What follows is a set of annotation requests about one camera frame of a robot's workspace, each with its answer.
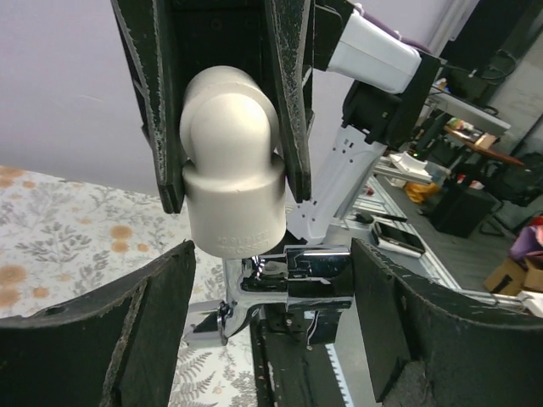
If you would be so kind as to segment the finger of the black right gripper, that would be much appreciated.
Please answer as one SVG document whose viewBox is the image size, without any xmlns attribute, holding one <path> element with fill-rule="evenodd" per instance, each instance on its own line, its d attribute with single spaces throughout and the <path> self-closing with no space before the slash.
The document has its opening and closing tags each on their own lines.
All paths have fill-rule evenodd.
<svg viewBox="0 0 543 407">
<path fill-rule="evenodd" d="M 178 214 L 185 197 L 182 165 L 186 154 L 179 125 L 186 84 L 173 25 L 171 1 L 112 0 L 126 62 L 152 151 L 163 210 Z"/>
<path fill-rule="evenodd" d="M 297 203 L 311 197 L 308 126 L 313 119 L 306 93 L 312 74 L 314 3 L 265 1 L 271 68 L 288 184 Z"/>
</svg>

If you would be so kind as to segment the white elbow fitting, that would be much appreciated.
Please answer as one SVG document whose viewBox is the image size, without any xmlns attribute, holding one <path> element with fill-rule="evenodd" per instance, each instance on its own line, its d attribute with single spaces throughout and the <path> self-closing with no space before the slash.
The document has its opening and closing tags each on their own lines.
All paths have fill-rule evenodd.
<svg viewBox="0 0 543 407">
<path fill-rule="evenodd" d="M 207 254 L 242 259 L 275 247 L 286 230 L 285 165 L 277 112 L 231 66 L 198 73 L 185 93 L 180 139 L 191 235 Z"/>
</svg>

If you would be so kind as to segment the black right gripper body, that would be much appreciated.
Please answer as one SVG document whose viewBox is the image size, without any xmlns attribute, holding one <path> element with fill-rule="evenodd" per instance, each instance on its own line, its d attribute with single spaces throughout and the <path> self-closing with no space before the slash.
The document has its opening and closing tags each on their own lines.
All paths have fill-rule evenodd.
<svg viewBox="0 0 543 407">
<path fill-rule="evenodd" d="M 183 79 L 213 66 L 238 68 L 257 84 L 267 76 L 267 34 L 262 1 L 173 1 L 173 25 Z"/>
</svg>

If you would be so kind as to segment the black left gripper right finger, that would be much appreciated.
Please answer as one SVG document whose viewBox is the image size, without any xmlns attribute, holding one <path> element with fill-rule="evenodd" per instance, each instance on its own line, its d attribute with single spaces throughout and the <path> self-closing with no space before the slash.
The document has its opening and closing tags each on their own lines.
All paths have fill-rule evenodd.
<svg viewBox="0 0 543 407">
<path fill-rule="evenodd" d="M 354 239 L 355 302 L 383 406 L 540 406 L 542 320 L 481 303 Z"/>
</svg>

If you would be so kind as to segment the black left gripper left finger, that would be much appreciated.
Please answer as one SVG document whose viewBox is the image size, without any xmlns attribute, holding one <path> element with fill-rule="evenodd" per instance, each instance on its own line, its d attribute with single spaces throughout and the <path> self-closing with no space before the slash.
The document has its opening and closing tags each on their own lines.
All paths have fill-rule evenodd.
<svg viewBox="0 0 543 407">
<path fill-rule="evenodd" d="M 1 320 L 3 406 L 166 406 L 195 276 L 186 241 L 111 283 Z"/>
</svg>

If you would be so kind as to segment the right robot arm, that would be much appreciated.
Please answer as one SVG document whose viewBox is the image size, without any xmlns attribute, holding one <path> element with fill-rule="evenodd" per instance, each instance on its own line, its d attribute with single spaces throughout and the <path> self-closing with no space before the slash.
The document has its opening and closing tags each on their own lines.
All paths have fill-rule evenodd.
<svg viewBox="0 0 543 407">
<path fill-rule="evenodd" d="M 163 209 L 182 209 L 182 102 L 201 71 L 250 75 L 278 115 L 296 207 L 288 231 L 319 243 L 346 216 L 379 156 L 405 142 L 440 61 L 350 1 L 115 1 L 143 134 Z M 311 182 L 308 138 L 316 71 L 349 77 L 333 151 Z"/>
</svg>

